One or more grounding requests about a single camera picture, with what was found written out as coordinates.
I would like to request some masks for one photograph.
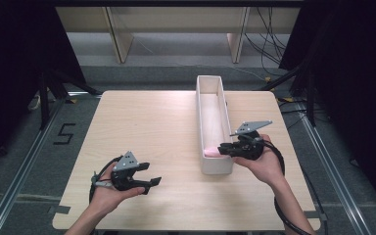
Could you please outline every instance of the wooden table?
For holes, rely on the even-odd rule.
[[[315,207],[296,153],[270,92],[225,91],[231,129],[243,121],[273,120],[259,130],[282,152],[286,177],[305,212]],[[88,205],[90,177],[111,159],[132,151],[148,170],[135,179],[161,176],[147,196],[124,201],[98,225],[104,230],[258,231],[283,230],[273,193],[248,169],[204,175],[196,119],[195,91],[107,91],[104,93],[60,202],[53,225],[68,229]],[[318,218],[311,218],[314,229]]]

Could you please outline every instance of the hand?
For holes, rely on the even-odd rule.
[[[268,135],[261,134],[260,136],[265,141],[270,141],[270,137]],[[268,184],[269,186],[273,186],[273,184],[278,180],[284,179],[279,160],[273,151],[268,147],[264,146],[260,158],[255,161],[241,157],[234,157],[233,161],[238,165],[248,168],[258,180]]]
[[[112,163],[106,169],[105,173],[99,180],[110,180],[112,169],[116,163]],[[119,191],[114,186],[111,188],[97,187],[93,199],[89,205],[89,209],[94,210],[98,214],[106,215],[114,211],[123,200],[135,197],[145,191],[143,187],[131,188],[126,191]]]

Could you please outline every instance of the person's right hand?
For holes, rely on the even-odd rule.
[[[261,134],[260,136],[265,141],[270,141],[270,137],[268,135]],[[279,160],[273,151],[268,147],[264,146],[260,158],[255,161],[241,157],[234,157],[233,161],[238,165],[248,168],[258,180],[268,184],[269,186],[273,186],[277,180],[284,179]]]

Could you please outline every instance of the long white container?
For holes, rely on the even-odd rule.
[[[220,76],[197,77],[197,120],[203,174],[230,174],[230,156],[208,157],[205,151],[216,149],[221,143],[232,143],[227,105]]]

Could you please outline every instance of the black stand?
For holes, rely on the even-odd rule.
[[[39,95],[41,99],[41,127],[44,128],[50,117],[50,109],[48,106],[47,87],[54,94],[56,99],[64,99],[69,96],[69,92],[64,87],[63,83],[71,83],[72,85],[88,92],[91,95],[102,95],[103,92],[98,91],[74,78],[66,75],[65,73],[57,70],[48,70],[40,76],[39,82]]]
[[[304,57],[302,63],[296,66],[293,70],[290,70],[286,74],[280,76],[273,82],[263,86],[260,90],[270,90],[277,85],[287,81],[288,79],[294,77],[295,80],[290,88],[292,96],[301,95],[304,90],[306,90],[307,104],[306,104],[306,115],[312,126],[315,126],[314,121],[314,71],[319,65],[321,59],[325,55],[330,42],[339,25],[339,19],[342,18],[343,13],[346,11],[344,3],[346,0],[337,1],[334,9],[323,21],[319,31],[317,31],[313,42],[309,46],[309,50]]]

